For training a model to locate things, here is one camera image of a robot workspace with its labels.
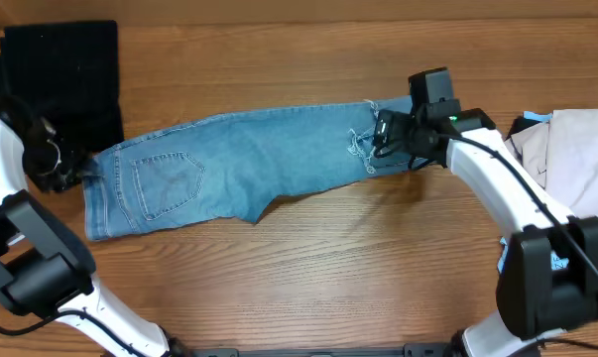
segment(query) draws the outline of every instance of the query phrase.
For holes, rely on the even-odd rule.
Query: ripped denim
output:
[[[84,172],[90,240],[218,217],[256,222],[279,195],[402,172],[409,157],[372,157],[380,109],[411,99],[219,114],[118,144]]]

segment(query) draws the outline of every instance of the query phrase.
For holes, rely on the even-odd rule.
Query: folded black fabric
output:
[[[124,141],[114,21],[7,27],[0,48],[0,94],[88,151]]]

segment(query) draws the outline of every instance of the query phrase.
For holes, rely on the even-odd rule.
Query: back pocket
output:
[[[147,220],[174,211],[197,197],[203,166],[187,153],[132,160],[134,184]]]

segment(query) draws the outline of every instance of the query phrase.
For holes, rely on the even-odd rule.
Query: white fabric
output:
[[[598,109],[555,110],[506,142],[545,191],[578,217],[598,216]]]

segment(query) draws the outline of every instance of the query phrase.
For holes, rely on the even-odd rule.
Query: jeans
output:
[[[372,158],[377,110],[411,99],[219,114],[117,144],[84,172],[90,240],[218,217],[256,222],[279,195],[402,172],[409,156]]]

